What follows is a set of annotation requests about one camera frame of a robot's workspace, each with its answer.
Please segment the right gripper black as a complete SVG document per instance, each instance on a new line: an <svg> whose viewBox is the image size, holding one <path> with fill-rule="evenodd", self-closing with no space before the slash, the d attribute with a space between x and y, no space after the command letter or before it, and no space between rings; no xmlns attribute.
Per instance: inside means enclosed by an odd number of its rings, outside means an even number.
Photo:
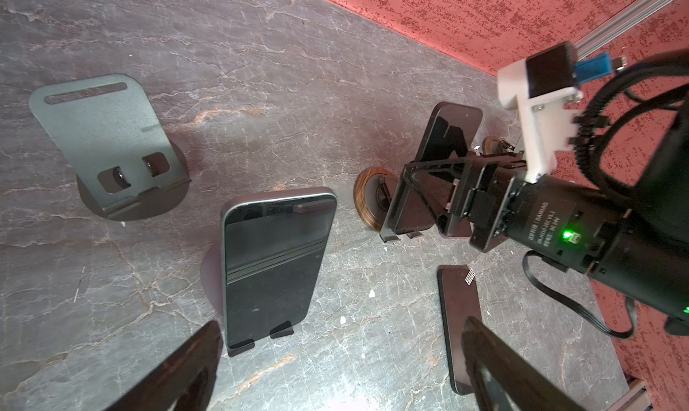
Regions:
<svg viewBox="0 0 689 411"><path fill-rule="evenodd" d="M386 237L436 227L491 251L506 239L561 270L573 269L673 320L688 317L688 187L643 181L636 201L544 176L525 181L517 157L462 157L406 165Z"/></svg>

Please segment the silver-backed phone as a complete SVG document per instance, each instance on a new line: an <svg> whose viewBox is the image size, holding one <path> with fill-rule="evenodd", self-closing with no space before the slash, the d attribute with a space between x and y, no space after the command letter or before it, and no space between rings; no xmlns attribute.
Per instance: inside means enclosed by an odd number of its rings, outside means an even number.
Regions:
<svg viewBox="0 0 689 411"><path fill-rule="evenodd" d="M467 266L442 265L437 280L450 387L460 396L469 395L473 388L461 339L468 317L482 319L475 272Z"/></svg>

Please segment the green-edged phone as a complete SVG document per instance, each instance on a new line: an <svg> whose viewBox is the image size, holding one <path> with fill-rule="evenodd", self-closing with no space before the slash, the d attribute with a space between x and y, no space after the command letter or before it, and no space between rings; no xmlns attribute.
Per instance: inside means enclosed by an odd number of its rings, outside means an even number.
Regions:
<svg viewBox="0 0 689 411"><path fill-rule="evenodd" d="M220 215L224 334L231 357L292 335L310 310L337 196L328 187L244 194Z"/></svg>

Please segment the black round phone stand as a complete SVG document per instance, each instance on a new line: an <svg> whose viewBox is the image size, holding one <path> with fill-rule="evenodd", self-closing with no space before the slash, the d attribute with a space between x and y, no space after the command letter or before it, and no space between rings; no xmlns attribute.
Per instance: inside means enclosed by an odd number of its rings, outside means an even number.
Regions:
<svg viewBox="0 0 689 411"><path fill-rule="evenodd" d="M200 269L200 282L208 301L215 311L224 315L224 304L222 303L222 255L220 242L214 242L202 261Z"/></svg>

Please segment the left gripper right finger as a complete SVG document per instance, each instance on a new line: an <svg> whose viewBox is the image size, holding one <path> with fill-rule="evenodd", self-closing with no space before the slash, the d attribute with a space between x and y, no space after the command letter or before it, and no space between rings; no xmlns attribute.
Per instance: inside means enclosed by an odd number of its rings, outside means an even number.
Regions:
<svg viewBox="0 0 689 411"><path fill-rule="evenodd" d="M479 409L582 409L479 319L467 318L461 343Z"/></svg>

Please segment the wooden base grey phone stand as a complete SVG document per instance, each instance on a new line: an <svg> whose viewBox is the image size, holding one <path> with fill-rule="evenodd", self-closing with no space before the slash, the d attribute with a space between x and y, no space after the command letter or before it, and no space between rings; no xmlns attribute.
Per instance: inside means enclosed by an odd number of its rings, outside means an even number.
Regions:
<svg viewBox="0 0 689 411"><path fill-rule="evenodd" d="M509 153L522 154L522 151L518 151L515 146L511 145L510 142L504 140L503 138L498 138L493 135L489 135L484 138L482 142L482 155L504 155Z"/></svg>

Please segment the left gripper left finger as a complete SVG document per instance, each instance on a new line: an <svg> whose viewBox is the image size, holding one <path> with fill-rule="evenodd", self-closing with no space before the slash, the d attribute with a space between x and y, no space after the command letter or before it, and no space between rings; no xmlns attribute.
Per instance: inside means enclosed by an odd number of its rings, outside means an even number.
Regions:
<svg viewBox="0 0 689 411"><path fill-rule="evenodd" d="M222 333L209 321L109 410L205 410L222 353Z"/></svg>

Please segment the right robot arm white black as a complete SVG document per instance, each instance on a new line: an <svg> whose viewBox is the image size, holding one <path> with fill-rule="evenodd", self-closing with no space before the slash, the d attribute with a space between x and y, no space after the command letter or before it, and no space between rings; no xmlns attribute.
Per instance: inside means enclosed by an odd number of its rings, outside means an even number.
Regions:
<svg viewBox="0 0 689 411"><path fill-rule="evenodd" d="M557 269L575 270L662 312L669 333L686 335L687 113L678 113L623 203L553 176L529 184L517 154L472 153L482 118L477 108L436 105L400 176L381 238L436 227L484 252L513 240Z"/></svg>

